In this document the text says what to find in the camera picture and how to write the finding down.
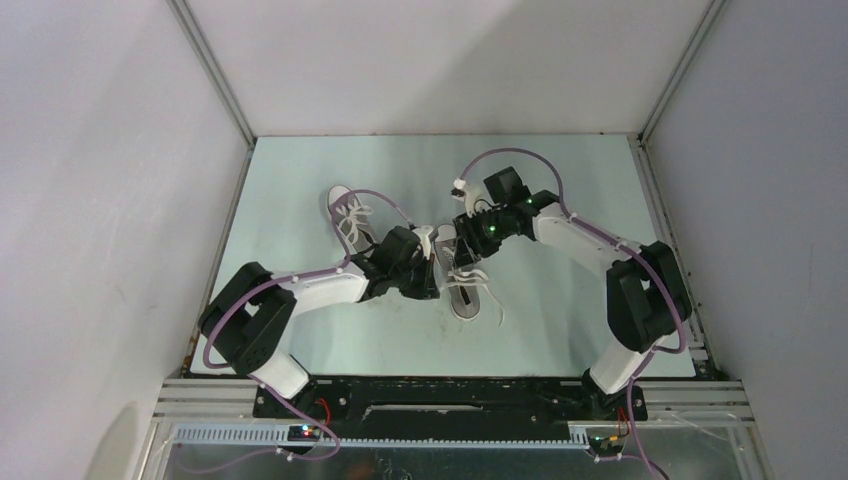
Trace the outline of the right controller board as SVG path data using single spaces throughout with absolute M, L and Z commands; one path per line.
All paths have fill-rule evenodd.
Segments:
M 588 454 L 598 461 L 619 459 L 627 443 L 626 434 L 590 434 Z

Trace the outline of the controller board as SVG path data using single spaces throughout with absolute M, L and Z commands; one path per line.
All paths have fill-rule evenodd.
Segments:
M 311 424 L 290 425 L 286 433 L 286 440 L 293 443 L 317 442 L 322 437 L 323 431 Z
M 598 461 L 619 459 L 627 443 L 626 434 L 590 434 L 588 454 Z

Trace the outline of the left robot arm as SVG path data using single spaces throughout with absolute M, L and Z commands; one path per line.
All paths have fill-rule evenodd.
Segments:
M 280 342 L 293 318 L 334 305 L 367 302 L 395 289 L 413 300 L 439 297 L 431 226 L 398 226 L 371 250 L 338 267 L 276 278 L 258 262 L 244 264 L 198 320 L 202 359 L 274 390 L 278 404 L 304 416 L 316 403 L 309 372 Z

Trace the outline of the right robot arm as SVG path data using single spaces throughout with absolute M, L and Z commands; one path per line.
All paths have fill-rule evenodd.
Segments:
M 612 341 L 588 370 L 581 392 L 585 411 L 606 418 L 622 403 L 622 390 L 640 376 L 653 355 L 686 347 L 684 323 L 692 305 L 671 248 L 627 240 L 588 222 L 552 192 L 525 187 L 492 195 L 493 205 L 468 204 L 453 220 L 458 265 L 497 253 L 502 243 L 523 236 L 554 248 L 605 282 L 606 323 Z M 670 349 L 665 341 L 677 337 Z

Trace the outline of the grey sneaker tied laces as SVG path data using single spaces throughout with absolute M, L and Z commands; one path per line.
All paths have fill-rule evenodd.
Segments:
M 367 251 L 377 240 L 370 223 L 373 209 L 344 185 L 332 186 L 327 194 L 327 209 L 335 230 L 352 253 Z

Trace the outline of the grey sneaker laces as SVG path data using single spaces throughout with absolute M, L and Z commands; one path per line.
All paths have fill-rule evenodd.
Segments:
M 370 223 L 373 209 L 344 185 L 332 186 L 327 194 L 327 209 L 335 230 L 352 253 L 367 251 L 377 240 Z
M 440 269 L 438 285 L 446 291 L 452 314 L 461 322 L 473 322 L 481 312 L 479 291 L 484 291 L 498 309 L 498 326 L 505 320 L 505 308 L 490 290 L 489 276 L 475 265 L 458 266 L 456 254 L 459 237 L 452 224 L 442 224 L 436 229 L 434 243 L 436 261 Z

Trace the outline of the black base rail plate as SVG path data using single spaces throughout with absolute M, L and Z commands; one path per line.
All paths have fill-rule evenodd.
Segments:
M 348 441 L 556 441 L 579 422 L 648 417 L 640 388 L 606 395 L 588 376 L 318 375 L 290 402 Z

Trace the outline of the left controller board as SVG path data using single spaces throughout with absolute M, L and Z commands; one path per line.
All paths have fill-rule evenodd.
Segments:
M 311 424 L 290 425 L 286 433 L 286 440 L 293 443 L 317 442 L 322 437 L 323 431 Z

